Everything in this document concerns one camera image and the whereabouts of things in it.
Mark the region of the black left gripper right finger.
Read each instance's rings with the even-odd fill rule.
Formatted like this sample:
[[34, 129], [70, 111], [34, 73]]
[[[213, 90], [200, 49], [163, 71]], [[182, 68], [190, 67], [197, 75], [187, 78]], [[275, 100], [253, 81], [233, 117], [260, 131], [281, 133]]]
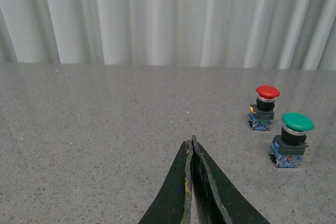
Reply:
[[193, 187], [199, 223], [268, 223], [192, 136]]

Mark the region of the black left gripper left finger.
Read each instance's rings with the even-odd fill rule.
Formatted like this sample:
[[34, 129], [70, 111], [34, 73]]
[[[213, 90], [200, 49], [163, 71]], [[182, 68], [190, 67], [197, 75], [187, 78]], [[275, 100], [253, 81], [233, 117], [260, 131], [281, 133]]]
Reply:
[[139, 223], [190, 223], [192, 156], [192, 142], [183, 142], [160, 191]]

